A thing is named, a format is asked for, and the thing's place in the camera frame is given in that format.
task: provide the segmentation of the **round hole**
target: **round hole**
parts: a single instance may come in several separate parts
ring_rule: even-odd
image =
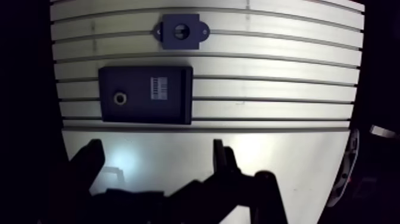
[[[126,99],[126,94],[122,92],[117,92],[114,95],[114,103],[116,103],[117,105],[124,105],[126,103]]]
[[[174,34],[176,39],[184,40],[190,35],[190,29],[185,24],[179,24],[175,27]]]

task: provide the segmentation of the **black box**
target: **black box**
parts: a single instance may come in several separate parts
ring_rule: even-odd
[[[191,67],[99,69],[105,122],[186,124],[192,121]]]

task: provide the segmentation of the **dark background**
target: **dark background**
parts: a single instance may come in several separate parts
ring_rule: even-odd
[[[360,2],[366,7],[365,35],[351,124],[361,131],[360,155],[344,198],[325,209],[320,223],[400,223],[399,142],[368,133],[371,125],[400,133],[399,1]],[[2,223],[36,223],[46,215],[48,174],[67,161],[49,1],[5,1],[1,16]]]

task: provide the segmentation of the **white surface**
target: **white surface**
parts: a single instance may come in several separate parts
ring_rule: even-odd
[[[141,124],[141,123],[114,123],[102,120],[64,120],[65,127],[125,127],[125,128],[168,128],[168,129],[310,129],[310,128],[347,128],[350,122],[207,122],[192,121],[191,125],[163,125],[163,124]]]
[[[356,84],[358,69],[292,61],[219,58],[219,57],[148,57],[81,61],[55,64],[56,79],[98,77],[105,66],[192,66],[194,76],[243,76],[260,78],[306,79]]]
[[[258,32],[310,38],[362,47],[361,32],[291,18],[240,13],[198,12],[200,20],[213,30]],[[161,20],[162,13],[137,13],[86,18],[51,26],[52,39],[76,38],[120,32],[148,31]]]
[[[222,139],[233,148],[243,173],[269,170],[276,175],[290,224],[317,223],[348,139],[348,132],[62,134],[69,158],[90,139],[103,141],[107,170],[97,177],[92,193],[117,187],[169,195],[193,179],[203,181],[213,172],[212,141]],[[236,215],[230,219],[246,218],[243,211]]]
[[[101,117],[100,101],[60,102],[64,117]],[[208,118],[348,119],[353,105],[299,102],[194,101],[192,116]]]
[[[61,99],[100,97],[98,81],[57,83],[57,92]],[[351,102],[355,98],[355,93],[356,88],[349,86],[249,80],[193,80],[193,97],[311,99]]]
[[[102,38],[53,45],[53,57],[55,60],[157,52],[182,51],[161,49],[158,41],[151,35]],[[200,43],[199,50],[185,50],[184,52],[271,55],[328,61],[352,66],[359,66],[361,63],[361,51],[303,41],[254,36],[210,35],[205,42]]]
[[[346,9],[299,0],[75,0],[51,6],[51,20],[121,10],[165,7],[207,7],[289,14],[363,29],[364,16]]]

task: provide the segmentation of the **barcode label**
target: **barcode label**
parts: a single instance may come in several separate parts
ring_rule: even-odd
[[[168,79],[166,77],[151,77],[151,99],[168,100]]]

